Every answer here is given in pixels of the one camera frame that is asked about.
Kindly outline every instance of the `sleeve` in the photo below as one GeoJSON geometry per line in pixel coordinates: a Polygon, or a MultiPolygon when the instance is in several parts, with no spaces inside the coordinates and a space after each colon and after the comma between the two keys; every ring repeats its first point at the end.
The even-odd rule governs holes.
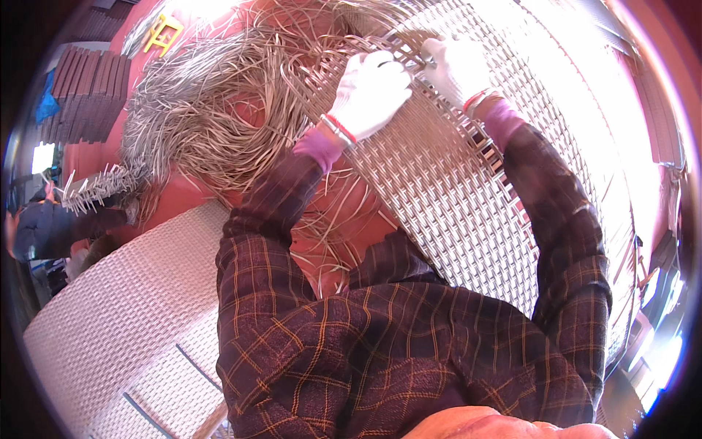
{"type": "Polygon", "coordinates": [[[229,418],[271,391],[297,340],[290,318],[305,317],[314,291],[290,255],[291,229],[315,194],[322,169],[309,155],[286,154],[254,182],[224,224],[216,256],[219,295],[217,373],[229,418]]]}
{"type": "Polygon", "coordinates": [[[596,407],[604,388],[611,309],[597,211],[558,152],[529,125],[509,140],[505,172],[541,253],[532,320],[575,367],[596,407]]]}
{"type": "Polygon", "coordinates": [[[51,234],[54,205],[50,202],[28,205],[20,212],[20,223],[13,245],[15,259],[28,262],[35,257],[36,246],[46,243],[51,234]]]}

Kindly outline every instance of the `hand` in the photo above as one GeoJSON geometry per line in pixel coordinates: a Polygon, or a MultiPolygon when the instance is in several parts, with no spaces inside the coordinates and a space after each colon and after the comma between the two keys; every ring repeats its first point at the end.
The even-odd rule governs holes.
{"type": "Polygon", "coordinates": [[[412,96],[412,76],[388,51],[359,53],[349,59],[329,111],[356,140],[383,128],[412,96]]]}
{"type": "Polygon", "coordinates": [[[454,107],[463,109],[467,100],[490,87],[489,69],[482,47],[467,39],[429,38],[421,49],[429,82],[454,107]]]}
{"type": "Polygon", "coordinates": [[[45,184],[44,192],[46,192],[46,196],[44,197],[44,199],[54,202],[53,190],[55,188],[56,186],[54,186],[53,181],[49,181],[49,183],[45,184]]]}

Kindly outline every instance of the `silver bracelet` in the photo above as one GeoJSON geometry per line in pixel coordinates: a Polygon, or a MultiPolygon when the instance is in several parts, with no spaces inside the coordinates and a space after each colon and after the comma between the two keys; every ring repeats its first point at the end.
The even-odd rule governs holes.
{"type": "Polygon", "coordinates": [[[356,144],[354,143],[354,141],[351,140],[351,139],[349,138],[349,136],[346,135],[346,133],[344,133],[343,131],[341,131],[341,128],[339,128],[339,126],[338,126],[337,124],[335,124],[334,122],[332,122],[331,120],[329,120],[329,118],[326,116],[326,114],[321,114],[321,115],[319,116],[319,119],[320,119],[322,122],[324,122],[324,124],[327,125],[327,126],[329,127],[329,129],[331,129],[331,130],[334,132],[334,134],[336,135],[336,137],[340,138],[341,140],[343,140],[343,141],[346,143],[346,147],[347,147],[347,148],[356,145],[356,144]]]}
{"type": "Polygon", "coordinates": [[[485,89],[476,100],[471,102],[470,105],[465,109],[465,115],[468,117],[468,119],[473,120],[473,113],[475,113],[475,109],[478,108],[478,105],[480,105],[482,101],[484,101],[486,98],[492,96],[495,93],[498,93],[496,89],[485,89]]]}

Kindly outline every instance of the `blue plastic bag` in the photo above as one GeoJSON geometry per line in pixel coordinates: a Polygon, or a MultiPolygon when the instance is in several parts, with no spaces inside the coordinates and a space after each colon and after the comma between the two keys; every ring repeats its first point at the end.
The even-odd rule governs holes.
{"type": "Polygon", "coordinates": [[[46,76],[46,82],[44,83],[44,89],[41,92],[41,101],[39,101],[39,106],[34,112],[34,118],[37,120],[37,125],[42,123],[47,117],[53,116],[58,113],[61,107],[56,103],[56,99],[51,95],[51,87],[53,86],[53,74],[56,69],[51,70],[46,76]]]}

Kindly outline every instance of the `wristband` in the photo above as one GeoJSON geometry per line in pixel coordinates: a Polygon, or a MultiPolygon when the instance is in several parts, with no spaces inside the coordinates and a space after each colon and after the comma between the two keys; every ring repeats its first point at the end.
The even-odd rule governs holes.
{"type": "Polygon", "coordinates": [[[477,106],[480,105],[482,101],[485,100],[485,98],[492,95],[493,93],[497,93],[497,90],[484,89],[483,91],[480,91],[479,93],[473,95],[470,99],[468,99],[465,102],[465,104],[463,105],[463,113],[466,116],[468,116],[468,119],[473,119],[473,113],[475,113],[475,109],[477,108],[477,106]]]}
{"type": "Polygon", "coordinates": [[[350,132],[348,132],[348,130],[344,128],[344,126],[340,124],[334,116],[322,114],[319,116],[319,119],[324,122],[324,124],[327,125],[337,137],[346,142],[347,147],[356,144],[356,138],[350,132]]]}

